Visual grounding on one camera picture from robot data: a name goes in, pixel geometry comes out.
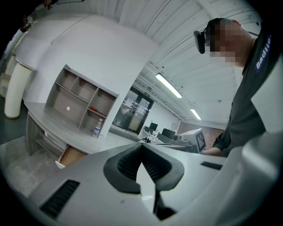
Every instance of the glass door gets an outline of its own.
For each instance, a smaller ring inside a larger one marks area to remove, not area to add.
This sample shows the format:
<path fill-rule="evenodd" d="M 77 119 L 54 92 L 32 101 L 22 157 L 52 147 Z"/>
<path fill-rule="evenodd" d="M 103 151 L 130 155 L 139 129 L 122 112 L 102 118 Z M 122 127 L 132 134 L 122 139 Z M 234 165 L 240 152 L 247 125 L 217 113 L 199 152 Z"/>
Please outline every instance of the glass door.
<path fill-rule="evenodd" d="M 120 128 L 123 128 L 125 126 L 129 114 L 135 111 L 136 109 L 137 98 L 138 94 L 134 93 L 131 90 L 128 92 L 115 116 L 115 119 L 112 122 L 113 125 L 118 126 Z"/>
<path fill-rule="evenodd" d="M 153 100 L 138 90 L 131 88 L 112 124 L 139 134 L 152 104 Z"/>
<path fill-rule="evenodd" d="M 149 113 L 149 106 L 150 102 L 142 98 L 137 106 L 135 113 L 133 114 L 127 130 L 139 133 L 139 128 L 140 126 L 143 126 L 144 121 Z"/>

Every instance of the fluorescent light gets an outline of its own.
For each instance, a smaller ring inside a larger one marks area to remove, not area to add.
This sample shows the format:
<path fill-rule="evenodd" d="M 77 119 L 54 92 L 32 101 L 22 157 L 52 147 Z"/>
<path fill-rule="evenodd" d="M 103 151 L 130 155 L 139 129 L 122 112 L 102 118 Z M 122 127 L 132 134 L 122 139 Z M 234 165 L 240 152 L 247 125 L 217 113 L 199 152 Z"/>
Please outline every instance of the fluorescent light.
<path fill-rule="evenodd" d="M 193 114 L 196 116 L 196 118 L 198 120 L 201 120 L 200 116 L 197 114 L 197 112 L 195 111 L 195 109 L 191 109 L 191 112 L 193 112 Z"/>
<path fill-rule="evenodd" d="M 182 95 L 161 75 L 157 74 L 156 78 L 161 81 L 177 98 L 182 98 Z"/>

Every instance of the black rubber piece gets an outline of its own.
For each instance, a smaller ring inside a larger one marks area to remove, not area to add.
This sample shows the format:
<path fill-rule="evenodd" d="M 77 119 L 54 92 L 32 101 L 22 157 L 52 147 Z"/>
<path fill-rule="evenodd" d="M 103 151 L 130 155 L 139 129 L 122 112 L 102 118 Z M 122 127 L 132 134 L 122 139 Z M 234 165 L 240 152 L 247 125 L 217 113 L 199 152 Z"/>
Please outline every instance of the black rubber piece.
<path fill-rule="evenodd" d="M 215 170 L 221 170 L 222 168 L 222 165 L 211 163 L 211 162 L 202 162 L 201 165 L 215 169 Z"/>
<path fill-rule="evenodd" d="M 51 218 L 56 218 L 71 198 L 79 182 L 67 180 L 42 206 L 41 210 Z"/>
<path fill-rule="evenodd" d="M 173 189 L 184 175 L 184 166 L 180 161 L 142 143 L 109 158 L 104 164 L 103 172 L 118 191 L 140 194 L 140 185 L 136 183 L 136 179 L 141 163 L 159 192 Z"/>
<path fill-rule="evenodd" d="M 155 191 L 153 213 L 162 221 L 162 220 L 172 216 L 173 214 L 175 214 L 176 211 L 172 210 L 171 208 L 166 207 L 163 203 L 161 196 L 160 196 L 160 192 Z"/>

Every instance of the plastic water bottle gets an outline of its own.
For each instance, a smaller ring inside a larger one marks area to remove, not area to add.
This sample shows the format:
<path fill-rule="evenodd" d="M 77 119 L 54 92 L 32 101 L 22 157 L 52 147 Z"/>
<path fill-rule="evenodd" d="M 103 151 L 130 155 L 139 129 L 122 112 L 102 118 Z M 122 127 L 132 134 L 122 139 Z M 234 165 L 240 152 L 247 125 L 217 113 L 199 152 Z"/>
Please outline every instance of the plastic water bottle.
<path fill-rule="evenodd" d="M 99 119 L 99 122 L 92 133 L 93 136 L 98 137 L 100 129 L 101 129 L 101 125 L 102 125 L 102 119 Z"/>

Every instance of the white desk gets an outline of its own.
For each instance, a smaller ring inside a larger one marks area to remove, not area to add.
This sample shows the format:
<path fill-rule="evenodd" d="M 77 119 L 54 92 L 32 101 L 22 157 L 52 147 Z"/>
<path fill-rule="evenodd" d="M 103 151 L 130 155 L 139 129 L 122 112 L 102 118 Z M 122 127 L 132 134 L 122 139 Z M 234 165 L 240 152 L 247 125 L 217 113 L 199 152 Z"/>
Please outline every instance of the white desk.
<path fill-rule="evenodd" d="M 163 143 L 161 140 L 159 140 L 157 137 L 149 134 L 147 131 L 145 131 L 144 129 L 141 131 L 142 132 L 142 138 L 144 138 L 145 136 L 147 136 L 147 138 L 149 138 L 151 140 L 152 143 Z"/>

